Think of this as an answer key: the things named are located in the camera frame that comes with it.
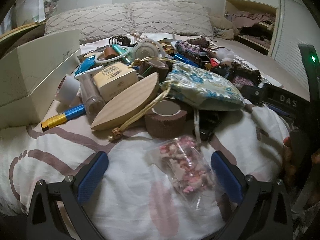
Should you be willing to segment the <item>blue floral drawstring pouch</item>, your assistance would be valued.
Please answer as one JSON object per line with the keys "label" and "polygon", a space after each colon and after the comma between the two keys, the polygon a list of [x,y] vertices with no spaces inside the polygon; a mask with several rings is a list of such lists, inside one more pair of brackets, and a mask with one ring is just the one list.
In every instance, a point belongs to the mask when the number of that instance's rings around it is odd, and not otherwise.
{"label": "blue floral drawstring pouch", "polygon": [[134,113],[125,117],[120,122],[121,126],[112,125],[111,135],[108,136],[109,141],[120,139],[128,126],[140,119],[168,94],[200,110],[228,112],[244,107],[245,102],[240,91],[218,74],[165,57],[146,57],[141,62],[147,60],[162,60],[173,64],[172,71],[161,83],[163,92],[134,107]]}

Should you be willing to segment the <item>wooden leaf-shaped board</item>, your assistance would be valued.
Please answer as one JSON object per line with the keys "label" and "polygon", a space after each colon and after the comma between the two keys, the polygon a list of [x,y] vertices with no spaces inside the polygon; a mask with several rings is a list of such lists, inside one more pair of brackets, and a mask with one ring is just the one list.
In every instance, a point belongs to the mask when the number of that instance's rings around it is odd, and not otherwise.
{"label": "wooden leaf-shaped board", "polygon": [[158,73],[153,73],[109,101],[91,124],[94,131],[120,127],[156,98],[159,87]]}

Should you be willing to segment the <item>beige tissue pack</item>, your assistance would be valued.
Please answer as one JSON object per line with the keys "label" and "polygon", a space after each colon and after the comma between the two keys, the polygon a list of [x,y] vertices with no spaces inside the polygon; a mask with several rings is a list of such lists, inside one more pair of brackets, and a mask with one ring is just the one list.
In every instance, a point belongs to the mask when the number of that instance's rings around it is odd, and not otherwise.
{"label": "beige tissue pack", "polygon": [[105,102],[109,102],[138,81],[137,72],[127,65],[116,62],[93,76],[94,83]]}

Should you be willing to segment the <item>white round device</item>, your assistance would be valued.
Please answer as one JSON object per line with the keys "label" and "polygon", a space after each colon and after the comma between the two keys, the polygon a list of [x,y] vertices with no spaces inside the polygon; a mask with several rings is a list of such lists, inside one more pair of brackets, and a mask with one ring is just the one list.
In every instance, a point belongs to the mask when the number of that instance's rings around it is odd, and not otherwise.
{"label": "white round device", "polygon": [[131,58],[144,59],[146,57],[166,57],[167,53],[162,45],[151,38],[142,39],[137,45],[131,48]]}

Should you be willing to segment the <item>bag of pink beads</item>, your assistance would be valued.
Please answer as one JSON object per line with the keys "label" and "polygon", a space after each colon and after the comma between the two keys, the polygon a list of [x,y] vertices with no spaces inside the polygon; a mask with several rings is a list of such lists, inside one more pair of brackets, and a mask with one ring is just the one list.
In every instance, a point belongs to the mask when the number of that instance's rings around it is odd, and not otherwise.
{"label": "bag of pink beads", "polygon": [[213,206],[219,194],[219,184],[194,137],[182,135],[167,141],[155,141],[145,150],[146,162],[165,173],[173,188],[192,209],[208,210]]}

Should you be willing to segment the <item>white storage box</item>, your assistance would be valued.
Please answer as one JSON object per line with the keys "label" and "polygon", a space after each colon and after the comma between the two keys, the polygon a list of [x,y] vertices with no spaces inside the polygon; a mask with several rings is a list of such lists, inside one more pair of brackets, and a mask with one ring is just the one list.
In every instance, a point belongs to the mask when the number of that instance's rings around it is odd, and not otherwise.
{"label": "white storage box", "polygon": [[78,29],[27,42],[1,59],[1,106],[27,96],[79,49]]}

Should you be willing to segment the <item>blue packet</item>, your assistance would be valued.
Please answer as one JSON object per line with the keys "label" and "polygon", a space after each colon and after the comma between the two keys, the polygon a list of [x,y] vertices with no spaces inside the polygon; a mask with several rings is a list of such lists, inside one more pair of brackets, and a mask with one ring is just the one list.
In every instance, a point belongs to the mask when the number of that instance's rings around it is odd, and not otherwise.
{"label": "blue packet", "polygon": [[95,63],[95,55],[86,57],[82,63],[78,66],[77,70],[75,71],[74,75],[80,75],[81,73],[84,73],[88,70],[92,70],[93,68],[96,68],[97,65]]}

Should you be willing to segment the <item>white louvered door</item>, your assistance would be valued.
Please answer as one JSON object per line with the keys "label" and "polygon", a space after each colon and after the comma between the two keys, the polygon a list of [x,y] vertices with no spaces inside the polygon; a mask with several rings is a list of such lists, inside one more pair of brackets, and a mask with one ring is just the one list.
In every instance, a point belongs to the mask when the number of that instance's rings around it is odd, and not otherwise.
{"label": "white louvered door", "polygon": [[279,21],[271,57],[286,74],[293,92],[309,98],[308,78],[303,66],[299,44],[319,49],[319,28],[301,0],[279,0]]}

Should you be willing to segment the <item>patterned bed sheet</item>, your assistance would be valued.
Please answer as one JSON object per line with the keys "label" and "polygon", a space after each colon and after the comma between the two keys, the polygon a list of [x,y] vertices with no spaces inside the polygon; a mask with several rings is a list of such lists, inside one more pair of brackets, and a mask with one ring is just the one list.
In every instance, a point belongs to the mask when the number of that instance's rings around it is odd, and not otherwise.
{"label": "patterned bed sheet", "polygon": [[[266,106],[246,101],[225,114],[212,138],[201,145],[206,159],[220,150],[242,172],[262,181],[280,170],[289,123]],[[86,117],[42,132],[34,110],[18,104],[1,110],[1,239],[25,239],[27,213],[36,181],[61,181],[76,174],[95,152],[110,165],[85,211],[106,239],[201,239],[224,226],[228,202],[214,197],[195,211],[174,190],[163,169],[146,155],[157,140],[144,122],[120,141],[93,131]]]}

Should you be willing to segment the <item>purple crochet piece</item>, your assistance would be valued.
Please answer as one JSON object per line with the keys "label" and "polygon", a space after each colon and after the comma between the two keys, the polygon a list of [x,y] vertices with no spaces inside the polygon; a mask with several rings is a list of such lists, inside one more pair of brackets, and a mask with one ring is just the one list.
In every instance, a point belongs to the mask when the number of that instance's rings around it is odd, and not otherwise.
{"label": "purple crochet piece", "polygon": [[203,48],[207,49],[209,45],[210,42],[202,36],[198,38],[187,39],[185,41],[177,41],[175,43],[177,52],[190,59],[195,59],[197,57],[206,55],[206,52],[203,50]]}

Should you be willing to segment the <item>blue and gold tube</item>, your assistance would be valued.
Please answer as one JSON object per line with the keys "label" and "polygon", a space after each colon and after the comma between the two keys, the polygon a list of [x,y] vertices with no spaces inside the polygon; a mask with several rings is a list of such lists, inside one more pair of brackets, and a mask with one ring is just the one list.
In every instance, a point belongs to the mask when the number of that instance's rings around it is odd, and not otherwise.
{"label": "blue and gold tube", "polygon": [[80,104],[78,106],[72,107],[60,114],[57,114],[43,122],[41,122],[42,131],[45,132],[51,128],[59,126],[61,124],[65,124],[69,120],[76,119],[80,116],[86,114],[84,104]]}

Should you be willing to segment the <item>brown blanket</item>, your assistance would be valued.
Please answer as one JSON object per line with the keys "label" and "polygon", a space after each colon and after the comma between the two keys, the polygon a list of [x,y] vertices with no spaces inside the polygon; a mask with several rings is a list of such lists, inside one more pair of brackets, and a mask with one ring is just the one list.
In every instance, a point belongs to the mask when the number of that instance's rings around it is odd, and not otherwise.
{"label": "brown blanket", "polygon": [[1,58],[5,56],[7,53],[11,52],[13,49],[17,48],[18,46],[21,46],[39,37],[42,37],[44,35],[44,29],[45,25],[37,27],[32,31],[29,31],[19,39],[12,39],[7,42],[1,42]]}

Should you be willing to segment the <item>clear plastic bottle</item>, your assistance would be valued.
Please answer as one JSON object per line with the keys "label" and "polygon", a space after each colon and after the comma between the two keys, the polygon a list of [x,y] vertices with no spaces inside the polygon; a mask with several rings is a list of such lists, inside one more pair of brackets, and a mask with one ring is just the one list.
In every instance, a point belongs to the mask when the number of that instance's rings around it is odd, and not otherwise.
{"label": "clear plastic bottle", "polygon": [[105,106],[105,102],[89,74],[82,73],[79,76],[79,81],[81,100],[85,107],[88,122],[91,124]]}

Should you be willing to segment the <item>white tape roll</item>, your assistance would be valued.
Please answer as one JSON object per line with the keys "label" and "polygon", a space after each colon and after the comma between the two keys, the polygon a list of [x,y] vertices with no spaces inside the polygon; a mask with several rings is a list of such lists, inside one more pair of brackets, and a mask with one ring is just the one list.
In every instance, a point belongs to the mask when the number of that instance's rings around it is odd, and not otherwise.
{"label": "white tape roll", "polygon": [[70,75],[66,75],[58,85],[55,93],[55,100],[63,103],[64,105],[70,106],[74,101],[79,88],[80,82]]}

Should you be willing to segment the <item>left beige textured pillow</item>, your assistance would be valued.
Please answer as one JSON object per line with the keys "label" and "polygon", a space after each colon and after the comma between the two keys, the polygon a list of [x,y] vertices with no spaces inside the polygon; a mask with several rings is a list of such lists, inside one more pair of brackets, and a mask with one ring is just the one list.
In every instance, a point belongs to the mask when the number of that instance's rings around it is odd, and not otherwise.
{"label": "left beige textured pillow", "polygon": [[101,4],[73,9],[49,18],[45,35],[78,30],[81,44],[129,34],[133,31],[131,12],[125,3]]}

